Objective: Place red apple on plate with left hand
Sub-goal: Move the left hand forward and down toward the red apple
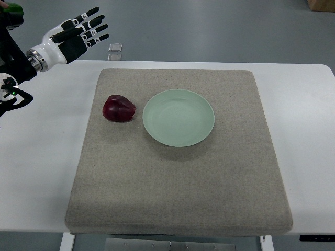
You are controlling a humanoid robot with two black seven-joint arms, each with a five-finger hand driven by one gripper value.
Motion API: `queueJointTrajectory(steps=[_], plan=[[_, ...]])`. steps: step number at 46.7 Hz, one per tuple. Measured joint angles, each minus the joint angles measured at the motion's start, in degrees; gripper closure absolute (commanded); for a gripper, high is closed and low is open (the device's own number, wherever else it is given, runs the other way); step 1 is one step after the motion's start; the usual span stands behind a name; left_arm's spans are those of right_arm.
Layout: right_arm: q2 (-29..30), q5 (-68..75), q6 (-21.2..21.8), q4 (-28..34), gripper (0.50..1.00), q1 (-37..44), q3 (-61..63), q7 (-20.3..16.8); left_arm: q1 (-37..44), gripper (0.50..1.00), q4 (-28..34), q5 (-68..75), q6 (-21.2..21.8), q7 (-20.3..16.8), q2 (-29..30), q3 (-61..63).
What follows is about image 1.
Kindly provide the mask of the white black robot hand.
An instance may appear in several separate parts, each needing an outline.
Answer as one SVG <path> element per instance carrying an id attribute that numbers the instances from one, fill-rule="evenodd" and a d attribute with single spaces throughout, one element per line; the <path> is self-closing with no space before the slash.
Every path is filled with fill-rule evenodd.
<path id="1" fill-rule="evenodd" d="M 109 34 L 101 34 L 108 28 L 108 24 L 103 24 L 104 15 L 89 19 L 98 12 L 99 7 L 92 8 L 49 30 L 41 44 L 27 52 L 27 59 L 35 70 L 46 72 L 57 64 L 69 64 L 109 38 Z"/>

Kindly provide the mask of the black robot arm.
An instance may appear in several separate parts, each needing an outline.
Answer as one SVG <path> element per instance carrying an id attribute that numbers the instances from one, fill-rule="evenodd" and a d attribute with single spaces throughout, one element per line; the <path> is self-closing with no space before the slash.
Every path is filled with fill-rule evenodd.
<path id="1" fill-rule="evenodd" d="M 20 5 L 1 1 L 1 115 L 33 101 L 19 85 L 34 78 L 37 71 L 9 34 L 23 24 L 23 15 Z"/>

